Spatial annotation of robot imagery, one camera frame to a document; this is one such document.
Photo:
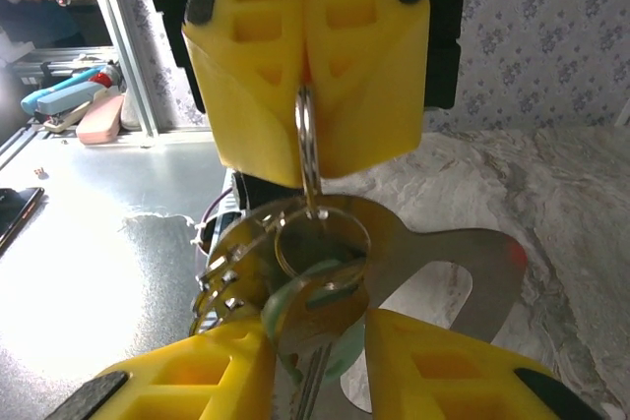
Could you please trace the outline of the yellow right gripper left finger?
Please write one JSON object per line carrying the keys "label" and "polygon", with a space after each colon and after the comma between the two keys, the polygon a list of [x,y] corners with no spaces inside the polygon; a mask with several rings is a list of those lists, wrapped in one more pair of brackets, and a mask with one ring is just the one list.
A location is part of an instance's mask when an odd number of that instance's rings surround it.
{"label": "yellow right gripper left finger", "polygon": [[46,420],[272,420],[276,357],[258,318],[116,363]]}

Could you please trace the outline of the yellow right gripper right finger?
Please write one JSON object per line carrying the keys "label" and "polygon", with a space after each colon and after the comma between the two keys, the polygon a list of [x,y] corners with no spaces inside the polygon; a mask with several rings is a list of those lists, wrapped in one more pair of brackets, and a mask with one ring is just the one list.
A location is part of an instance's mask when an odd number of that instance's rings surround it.
{"label": "yellow right gripper right finger", "polygon": [[365,352],[373,420],[604,420],[536,361],[393,311]]}

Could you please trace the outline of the pink eraser block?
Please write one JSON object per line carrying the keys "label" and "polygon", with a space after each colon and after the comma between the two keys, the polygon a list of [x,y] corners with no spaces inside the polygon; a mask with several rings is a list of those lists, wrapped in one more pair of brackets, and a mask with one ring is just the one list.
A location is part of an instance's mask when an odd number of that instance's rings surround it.
{"label": "pink eraser block", "polygon": [[123,94],[106,95],[96,100],[77,126],[79,141],[87,146],[112,142],[120,130],[123,102]]}

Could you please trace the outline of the shiny metal sheet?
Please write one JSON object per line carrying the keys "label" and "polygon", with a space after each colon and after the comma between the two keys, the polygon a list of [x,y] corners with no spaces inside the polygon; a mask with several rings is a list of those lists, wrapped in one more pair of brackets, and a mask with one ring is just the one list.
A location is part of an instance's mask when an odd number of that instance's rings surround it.
{"label": "shiny metal sheet", "polygon": [[44,189],[0,257],[0,420],[44,420],[104,369],[187,335],[197,227],[227,187],[209,133],[23,136],[0,153],[0,187]]}

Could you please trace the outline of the blue stapler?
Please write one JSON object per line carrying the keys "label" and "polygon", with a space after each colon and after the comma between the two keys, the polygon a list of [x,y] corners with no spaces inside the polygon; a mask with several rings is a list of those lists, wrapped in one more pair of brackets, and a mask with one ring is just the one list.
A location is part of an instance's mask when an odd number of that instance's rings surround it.
{"label": "blue stapler", "polygon": [[21,107],[30,116],[56,115],[93,101],[99,92],[118,86],[121,79],[122,73],[115,65],[91,68],[55,86],[30,93],[21,100]]}

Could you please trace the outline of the person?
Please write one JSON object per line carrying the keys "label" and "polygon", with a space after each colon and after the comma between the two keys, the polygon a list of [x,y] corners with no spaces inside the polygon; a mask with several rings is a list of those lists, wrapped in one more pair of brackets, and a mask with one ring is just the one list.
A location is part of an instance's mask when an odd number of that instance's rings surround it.
{"label": "person", "polygon": [[56,0],[0,0],[0,27],[12,41],[31,42],[35,48],[87,45],[73,17]]}

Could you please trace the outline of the black phone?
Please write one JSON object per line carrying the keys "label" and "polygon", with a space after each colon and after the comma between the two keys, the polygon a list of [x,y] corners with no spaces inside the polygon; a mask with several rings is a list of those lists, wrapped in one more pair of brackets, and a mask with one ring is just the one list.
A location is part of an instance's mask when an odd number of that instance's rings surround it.
{"label": "black phone", "polygon": [[43,196],[42,187],[22,190],[0,188],[0,257],[32,216]]}

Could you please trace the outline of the aluminium frame post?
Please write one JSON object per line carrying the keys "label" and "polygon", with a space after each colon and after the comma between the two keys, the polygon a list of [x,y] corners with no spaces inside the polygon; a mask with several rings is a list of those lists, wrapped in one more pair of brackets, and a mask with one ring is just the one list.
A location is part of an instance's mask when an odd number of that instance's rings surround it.
{"label": "aluminium frame post", "polygon": [[132,37],[132,16],[124,11],[123,0],[104,0],[107,7],[107,28],[119,55],[121,69],[127,82],[129,94],[144,135],[154,139],[159,135],[145,75],[140,64],[140,47]]}

